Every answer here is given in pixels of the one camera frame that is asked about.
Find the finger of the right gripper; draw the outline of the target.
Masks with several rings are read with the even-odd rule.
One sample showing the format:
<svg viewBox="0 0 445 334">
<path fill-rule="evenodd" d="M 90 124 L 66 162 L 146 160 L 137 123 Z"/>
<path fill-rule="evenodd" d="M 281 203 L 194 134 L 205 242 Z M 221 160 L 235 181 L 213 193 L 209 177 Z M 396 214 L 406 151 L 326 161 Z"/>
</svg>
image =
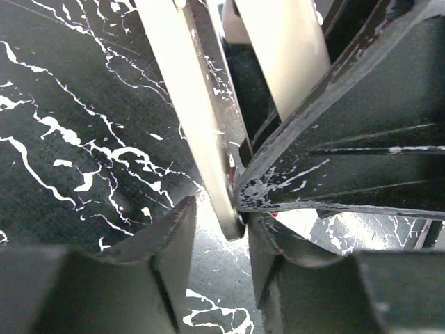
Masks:
<svg viewBox="0 0 445 334">
<path fill-rule="evenodd" d="M 444 218 L 444 2 L 413 2 L 387 36 L 411 63 L 332 64 L 288 119 L 271 115 L 234 188 L 242 211 Z"/>
<path fill-rule="evenodd" d="M 401 38 L 388 41 L 387 36 L 388 28 L 413 6 L 413 1 L 335 1 L 323 24 L 333 66 L 351 66 L 368 58 L 411 63 L 408 44 Z"/>
</svg>

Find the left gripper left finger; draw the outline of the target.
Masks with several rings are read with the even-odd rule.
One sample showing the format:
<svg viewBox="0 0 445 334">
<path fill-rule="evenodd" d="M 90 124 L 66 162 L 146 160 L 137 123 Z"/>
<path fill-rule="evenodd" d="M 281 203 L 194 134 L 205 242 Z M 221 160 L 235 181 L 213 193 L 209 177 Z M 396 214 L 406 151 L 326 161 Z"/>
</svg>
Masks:
<svg viewBox="0 0 445 334">
<path fill-rule="evenodd" d="M 181 333 L 196 199 L 97 255 L 1 249 L 2 333 Z"/>
</svg>

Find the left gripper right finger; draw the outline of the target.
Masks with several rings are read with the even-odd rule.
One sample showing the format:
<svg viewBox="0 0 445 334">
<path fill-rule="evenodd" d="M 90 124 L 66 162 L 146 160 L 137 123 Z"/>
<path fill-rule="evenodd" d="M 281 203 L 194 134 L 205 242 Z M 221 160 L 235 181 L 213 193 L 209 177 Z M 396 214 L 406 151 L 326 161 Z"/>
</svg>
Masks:
<svg viewBox="0 0 445 334">
<path fill-rule="evenodd" d="M 267 333 L 443 333 L 444 253 L 357 250 L 341 256 L 270 214 L 248 241 Z"/>
</svg>

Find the white stapler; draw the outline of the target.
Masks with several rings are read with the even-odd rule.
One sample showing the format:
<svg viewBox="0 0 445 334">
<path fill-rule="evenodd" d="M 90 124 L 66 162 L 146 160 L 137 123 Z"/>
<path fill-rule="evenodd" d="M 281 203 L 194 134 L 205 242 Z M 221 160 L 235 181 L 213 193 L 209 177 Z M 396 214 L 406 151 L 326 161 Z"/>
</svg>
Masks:
<svg viewBox="0 0 445 334">
<path fill-rule="evenodd" d="M 225 238 L 245 226 L 232 187 L 230 141 L 248 132 L 225 42 L 248 43 L 278 118 L 287 119 L 330 67 L 312 1 L 137 1 L 150 47 Z"/>
</svg>

